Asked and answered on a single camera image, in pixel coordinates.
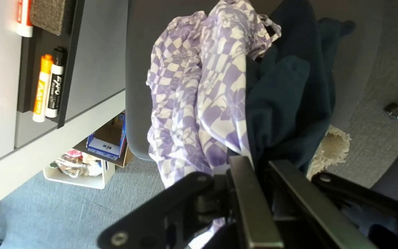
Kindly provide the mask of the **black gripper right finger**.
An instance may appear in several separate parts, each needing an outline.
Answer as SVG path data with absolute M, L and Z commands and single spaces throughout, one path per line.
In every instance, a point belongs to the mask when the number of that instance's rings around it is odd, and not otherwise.
M 271 162 L 275 183 L 322 229 L 339 249 L 378 249 L 361 234 L 306 176 L 291 162 Z

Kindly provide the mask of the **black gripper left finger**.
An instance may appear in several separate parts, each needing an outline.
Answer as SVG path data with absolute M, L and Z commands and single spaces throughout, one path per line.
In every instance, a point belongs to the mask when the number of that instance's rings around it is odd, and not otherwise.
M 238 198 L 246 248 L 284 249 L 282 237 L 274 223 L 251 161 L 245 157 L 231 157 L 230 174 Z

